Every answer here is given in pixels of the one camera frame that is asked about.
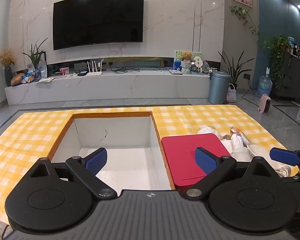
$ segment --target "red lid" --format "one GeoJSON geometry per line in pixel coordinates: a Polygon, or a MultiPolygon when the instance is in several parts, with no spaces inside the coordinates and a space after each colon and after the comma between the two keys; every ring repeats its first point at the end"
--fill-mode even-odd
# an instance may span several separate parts
{"type": "Polygon", "coordinates": [[[179,187],[193,185],[206,176],[194,160],[197,147],[205,148],[218,157],[230,156],[218,137],[212,133],[168,136],[161,141],[173,182],[179,187]]]}

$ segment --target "yellow checkered tablecloth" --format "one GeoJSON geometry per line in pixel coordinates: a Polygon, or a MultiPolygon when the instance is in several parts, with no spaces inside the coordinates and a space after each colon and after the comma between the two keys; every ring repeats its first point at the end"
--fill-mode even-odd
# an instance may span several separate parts
{"type": "Polygon", "coordinates": [[[46,157],[73,114],[151,111],[160,138],[196,134],[210,125],[221,135],[229,126],[241,129],[249,140],[267,150],[284,148],[260,124],[232,105],[154,106],[80,109],[22,114],[0,136],[0,220],[8,223],[4,202],[13,187],[40,157],[46,157]]]}

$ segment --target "black tv screen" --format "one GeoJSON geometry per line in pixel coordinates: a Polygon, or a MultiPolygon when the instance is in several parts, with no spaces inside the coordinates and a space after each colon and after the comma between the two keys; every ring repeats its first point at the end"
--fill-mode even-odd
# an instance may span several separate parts
{"type": "Polygon", "coordinates": [[[53,4],[53,49],[142,42],[144,0],[64,0],[53,4]]]}

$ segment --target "blue gripper pad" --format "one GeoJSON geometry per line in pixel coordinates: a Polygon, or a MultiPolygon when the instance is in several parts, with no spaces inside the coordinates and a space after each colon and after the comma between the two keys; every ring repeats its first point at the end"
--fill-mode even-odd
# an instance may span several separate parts
{"type": "Polygon", "coordinates": [[[207,175],[217,168],[217,161],[199,148],[194,151],[194,159],[195,163],[207,175]]]}
{"type": "Polygon", "coordinates": [[[107,151],[104,148],[99,148],[84,159],[84,167],[93,175],[97,175],[107,163],[107,151]]]}
{"type": "Polygon", "coordinates": [[[291,166],[300,164],[300,159],[297,153],[284,149],[272,148],[270,150],[270,158],[274,161],[285,163],[291,166]]]}

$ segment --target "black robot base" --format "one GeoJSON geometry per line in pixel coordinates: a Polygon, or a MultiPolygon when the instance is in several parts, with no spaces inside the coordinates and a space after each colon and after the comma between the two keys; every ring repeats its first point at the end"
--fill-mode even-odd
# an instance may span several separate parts
{"type": "Polygon", "coordinates": [[[7,240],[300,237],[300,172],[280,178],[262,157],[241,163],[198,150],[217,167],[184,194],[123,190],[118,197],[95,176],[106,164],[104,148],[65,163],[40,158],[6,199],[14,229],[7,240]]]}

